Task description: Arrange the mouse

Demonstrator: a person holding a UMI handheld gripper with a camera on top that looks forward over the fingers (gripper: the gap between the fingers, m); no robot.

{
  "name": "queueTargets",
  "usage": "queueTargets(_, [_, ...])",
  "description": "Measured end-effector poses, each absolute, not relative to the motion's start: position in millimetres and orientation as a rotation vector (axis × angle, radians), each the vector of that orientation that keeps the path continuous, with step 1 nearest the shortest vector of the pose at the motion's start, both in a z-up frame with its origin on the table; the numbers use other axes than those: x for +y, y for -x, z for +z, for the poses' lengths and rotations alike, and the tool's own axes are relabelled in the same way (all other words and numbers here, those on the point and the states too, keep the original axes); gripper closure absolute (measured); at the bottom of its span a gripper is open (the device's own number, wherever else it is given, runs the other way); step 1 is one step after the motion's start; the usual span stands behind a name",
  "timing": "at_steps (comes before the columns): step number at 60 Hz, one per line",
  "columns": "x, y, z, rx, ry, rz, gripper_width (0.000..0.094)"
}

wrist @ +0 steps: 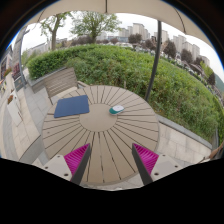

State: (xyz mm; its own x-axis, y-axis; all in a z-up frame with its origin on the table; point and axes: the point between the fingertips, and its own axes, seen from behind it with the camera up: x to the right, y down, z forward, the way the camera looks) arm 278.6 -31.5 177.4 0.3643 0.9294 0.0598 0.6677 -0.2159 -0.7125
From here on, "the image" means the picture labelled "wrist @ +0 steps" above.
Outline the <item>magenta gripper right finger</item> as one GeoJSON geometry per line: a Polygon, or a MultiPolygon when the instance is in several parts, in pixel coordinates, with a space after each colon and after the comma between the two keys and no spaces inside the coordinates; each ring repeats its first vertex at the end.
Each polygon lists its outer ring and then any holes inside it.
{"type": "Polygon", "coordinates": [[[132,155],[144,185],[182,169],[182,166],[168,155],[158,155],[135,143],[132,144],[132,155]]]}

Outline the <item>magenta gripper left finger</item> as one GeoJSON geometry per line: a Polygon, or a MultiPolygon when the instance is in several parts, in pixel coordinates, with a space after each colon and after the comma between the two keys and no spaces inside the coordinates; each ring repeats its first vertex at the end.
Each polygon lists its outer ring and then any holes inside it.
{"type": "Polygon", "coordinates": [[[91,147],[89,144],[86,144],[65,156],[57,154],[49,160],[42,169],[79,185],[90,154],[91,147]]]}

